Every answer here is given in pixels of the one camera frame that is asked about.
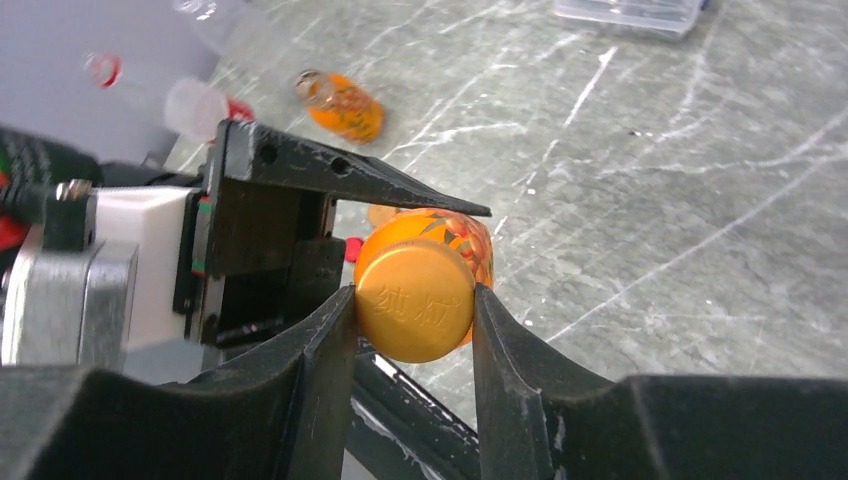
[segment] bottle with red cap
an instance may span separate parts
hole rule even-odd
[[[118,95],[149,119],[199,141],[214,141],[222,120],[255,121],[246,103],[161,65],[90,53],[84,71],[97,86]]]

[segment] gray wall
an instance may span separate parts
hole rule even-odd
[[[111,50],[209,78],[217,57],[171,0],[0,0],[0,122],[140,162],[176,139],[81,74],[83,55]]]

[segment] tabletop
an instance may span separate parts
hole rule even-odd
[[[213,83],[260,121],[492,208],[495,292],[611,379],[848,376],[848,8],[717,0],[682,42],[579,30],[550,0],[265,0]],[[387,111],[353,147],[292,80]],[[180,139],[166,166],[196,170]],[[367,236],[342,202],[335,235]],[[404,365],[476,425],[470,347]]]

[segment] gray floor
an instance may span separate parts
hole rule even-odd
[[[282,79],[360,82],[389,116],[358,151],[491,206],[495,291],[565,355],[613,379],[848,376],[840,0],[717,0],[680,44],[569,29],[548,0],[263,5],[273,25],[247,29],[215,83],[350,148]],[[204,151],[181,139],[168,166]],[[338,236],[368,231],[364,206],[341,206]],[[405,368],[476,423],[468,348]]]

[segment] marble table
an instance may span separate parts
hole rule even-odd
[[[213,82],[351,149],[291,79],[388,111],[354,151],[491,206],[495,291],[539,337],[635,372],[848,376],[848,8],[712,2],[682,43],[566,25],[551,2],[268,0]],[[245,65],[260,66],[248,71]],[[196,170],[180,139],[167,166]],[[342,204],[336,235],[365,236]],[[475,425],[469,348],[405,365]]]

